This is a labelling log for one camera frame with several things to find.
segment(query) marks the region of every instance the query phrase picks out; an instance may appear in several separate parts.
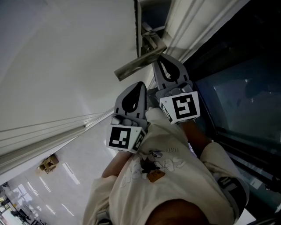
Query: cardboard box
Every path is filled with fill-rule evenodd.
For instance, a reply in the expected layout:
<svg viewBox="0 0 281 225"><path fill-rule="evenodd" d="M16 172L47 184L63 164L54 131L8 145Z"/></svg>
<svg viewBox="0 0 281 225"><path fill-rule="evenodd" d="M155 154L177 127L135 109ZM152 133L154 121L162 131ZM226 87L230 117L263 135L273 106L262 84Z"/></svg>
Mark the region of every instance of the cardboard box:
<svg viewBox="0 0 281 225"><path fill-rule="evenodd" d="M53 171L56 168L56 165L59 163L57 157L53 154L50 157L46 158L39 166L40 170L45 171L47 174Z"/></svg>

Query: white tiled floor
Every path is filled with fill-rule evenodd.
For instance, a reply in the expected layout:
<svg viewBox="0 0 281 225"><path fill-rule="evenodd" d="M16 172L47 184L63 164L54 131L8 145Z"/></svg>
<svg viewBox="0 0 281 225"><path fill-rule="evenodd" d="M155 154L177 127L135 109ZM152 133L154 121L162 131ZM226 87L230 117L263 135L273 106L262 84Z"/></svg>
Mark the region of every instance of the white tiled floor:
<svg viewBox="0 0 281 225"><path fill-rule="evenodd" d="M110 118L101 121L58 150L60 163L53 172L33 167L10 180L12 192L6 189L6 195L29 216L38 215L48 225L82 224L93 179L101 176L113 158L104 144L109 123Z"/></svg>

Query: wall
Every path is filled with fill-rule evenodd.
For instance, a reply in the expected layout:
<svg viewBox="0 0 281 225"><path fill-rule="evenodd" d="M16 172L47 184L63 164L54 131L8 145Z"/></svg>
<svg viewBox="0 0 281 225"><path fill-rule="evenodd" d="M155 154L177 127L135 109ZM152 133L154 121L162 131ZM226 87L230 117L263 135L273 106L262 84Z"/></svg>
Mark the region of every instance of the wall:
<svg viewBox="0 0 281 225"><path fill-rule="evenodd" d="M146 80L113 73L136 57L132 0L3 0L0 31L0 155L98 119Z"/></svg>
<svg viewBox="0 0 281 225"><path fill-rule="evenodd" d="M174 0L166 25L166 54L185 62L249 0ZM153 70L147 76L155 87Z"/></svg>

